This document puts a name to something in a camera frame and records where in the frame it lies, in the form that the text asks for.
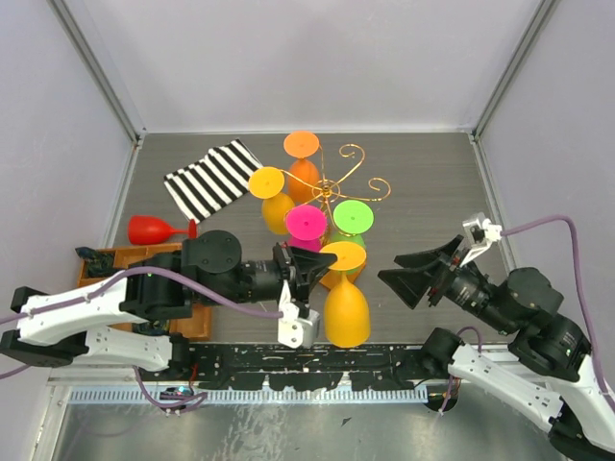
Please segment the magenta plastic wine glass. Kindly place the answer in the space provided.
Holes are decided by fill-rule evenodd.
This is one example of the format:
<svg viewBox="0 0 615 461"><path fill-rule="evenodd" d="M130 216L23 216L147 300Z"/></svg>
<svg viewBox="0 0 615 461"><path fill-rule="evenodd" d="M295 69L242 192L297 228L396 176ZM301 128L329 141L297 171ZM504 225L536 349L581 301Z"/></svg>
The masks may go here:
<svg viewBox="0 0 615 461"><path fill-rule="evenodd" d="M289 246L316 253L321 250L321 237L328 225L321 209L312 205L295 206L286 214L285 225L289 233Z"/></svg>

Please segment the yellow plastic wine glass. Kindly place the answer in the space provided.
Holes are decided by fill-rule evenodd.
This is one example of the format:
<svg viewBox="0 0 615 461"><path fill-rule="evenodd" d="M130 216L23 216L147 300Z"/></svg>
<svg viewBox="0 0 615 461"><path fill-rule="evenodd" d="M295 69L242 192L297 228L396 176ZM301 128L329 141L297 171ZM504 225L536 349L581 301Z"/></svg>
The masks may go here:
<svg viewBox="0 0 615 461"><path fill-rule="evenodd" d="M367 341L371 334L370 308L362 291L350 281L348 273L366 261L366 251L357 243L338 241L324 246L323 255L335 255L330 271L335 283L324 304L324 329L336 347L351 349Z"/></svg>

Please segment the green plastic wine glass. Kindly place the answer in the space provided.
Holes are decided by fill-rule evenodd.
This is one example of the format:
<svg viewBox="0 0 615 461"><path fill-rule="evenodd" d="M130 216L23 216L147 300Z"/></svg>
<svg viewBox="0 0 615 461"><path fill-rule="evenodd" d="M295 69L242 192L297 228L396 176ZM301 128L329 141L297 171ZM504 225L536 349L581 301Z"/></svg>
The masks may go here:
<svg viewBox="0 0 615 461"><path fill-rule="evenodd" d="M365 249L363 234L374 224L374 212L366 203L358 200L345 200L337 205L332 215L335 230L329 235L328 244L349 241Z"/></svg>

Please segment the gold wire wine glass rack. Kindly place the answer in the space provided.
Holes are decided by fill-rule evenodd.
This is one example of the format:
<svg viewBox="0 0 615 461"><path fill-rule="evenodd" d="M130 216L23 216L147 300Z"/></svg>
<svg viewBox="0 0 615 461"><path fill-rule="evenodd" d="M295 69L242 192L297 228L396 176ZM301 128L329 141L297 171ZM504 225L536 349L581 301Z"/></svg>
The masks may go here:
<svg viewBox="0 0 615 461"><path fill-rule="evenodd" d="M345 200L358 200L366 203L369 207L373 203L381 202L391 194L390 183L379 177L368 180L368 187L375 193L373 197L352 196L342 191L342 185L353 176L366 158L365 150L357 144L347 143L338 149L341 158L350 159L355 164L340 178L331 178L326 173L326 162L323 148L320 143L318 151L309 159L317 167L320 180L315 186L318 193L312 192L313 198L301 205L312 205L321 209L327 217L328 225L324 235L321 237L322 248L328 244L330 232L335 230L332 215L334 208Z"/></svg>

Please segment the orange plastic wine glass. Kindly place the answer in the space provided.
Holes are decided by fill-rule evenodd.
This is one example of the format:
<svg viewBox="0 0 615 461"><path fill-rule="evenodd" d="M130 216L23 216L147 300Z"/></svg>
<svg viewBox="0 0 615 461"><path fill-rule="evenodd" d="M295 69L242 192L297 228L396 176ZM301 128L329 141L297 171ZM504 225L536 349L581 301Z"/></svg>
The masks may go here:
<svg viewBox="0 0 615 461"><path fill-rule="evenodd" d="M320 141L312 132L296 131L285 138L283 147L294 158L288 169L288 195L296 205L300 205L313 198L312 192L318 193L315 186L320 180L320 174L309 158L318 151Z"/></svg>

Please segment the yellow-orange plastic wine glass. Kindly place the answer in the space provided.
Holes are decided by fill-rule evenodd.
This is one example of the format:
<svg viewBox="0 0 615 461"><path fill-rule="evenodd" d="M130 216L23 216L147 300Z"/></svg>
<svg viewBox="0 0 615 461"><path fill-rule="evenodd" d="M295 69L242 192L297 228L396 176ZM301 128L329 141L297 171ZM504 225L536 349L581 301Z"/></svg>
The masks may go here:
<svg viewBox="0 0 615 461"><path fill-rule="evenodd" d="M285 217L295 207L284 186L284 173L273 166L259 168L248 182L249 192L262 200L261 215L267 228L276 235L288 234Z"/></svg>

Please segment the red plastic wine glass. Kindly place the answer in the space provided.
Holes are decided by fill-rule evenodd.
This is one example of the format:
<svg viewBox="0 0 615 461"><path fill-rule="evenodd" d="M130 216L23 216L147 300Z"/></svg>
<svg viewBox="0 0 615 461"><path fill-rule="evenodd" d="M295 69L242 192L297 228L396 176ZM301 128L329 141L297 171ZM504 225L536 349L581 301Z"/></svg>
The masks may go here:
<svg viewBox="0 0 615 461"><path fill-rule="evenodd" d="M194 220L189 220L185 229L178 229L155 216L134 215L129 220L127 235L132 245L158 245L166 242L174 235L195 238L197 236L197 224Z"/></svg>

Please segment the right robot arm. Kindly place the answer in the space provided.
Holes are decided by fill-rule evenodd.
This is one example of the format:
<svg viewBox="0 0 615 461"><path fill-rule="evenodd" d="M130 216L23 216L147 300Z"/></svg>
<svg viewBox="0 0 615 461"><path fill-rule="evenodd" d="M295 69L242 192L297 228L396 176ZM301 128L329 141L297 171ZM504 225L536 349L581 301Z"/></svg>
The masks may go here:
<svg viewBox="0 0 615 461"><path fill-rule="evenodd" d="M469 247L462 240L457 236L434 250L398 255L395 268L379 271L378 277L410 308L422 299L431 306L447 299L499 334L512 336L508 351L549 386L511 373L444 328L435 328L421 348L425 373L474 382L524 414L571 460L613 459L614 411L599 387L590 340L558 312L562 294L532 267L511 271L499 285L491 283L475 260L496 237L479 231Z"/></svg>

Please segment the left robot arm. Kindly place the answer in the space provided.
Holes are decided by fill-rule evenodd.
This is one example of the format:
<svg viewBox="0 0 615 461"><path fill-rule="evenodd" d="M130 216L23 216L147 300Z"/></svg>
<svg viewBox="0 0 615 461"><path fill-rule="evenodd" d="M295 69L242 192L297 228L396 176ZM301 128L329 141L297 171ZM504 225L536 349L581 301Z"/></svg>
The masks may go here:
<svg viewBox="0 0 615 461"><path fill-rule="evenodd" d="M89 286L56 295L17 288L16 326L3 332L1 353L30 367L59 368L81 357L181 380L192 369L186 338L115 325L188 319L195 303L273 319L280 344L308 348L320 324L309 295L336 261L334 254L286 244L275 245L269 260L245 261L232 233L210 230Z"/></svg>

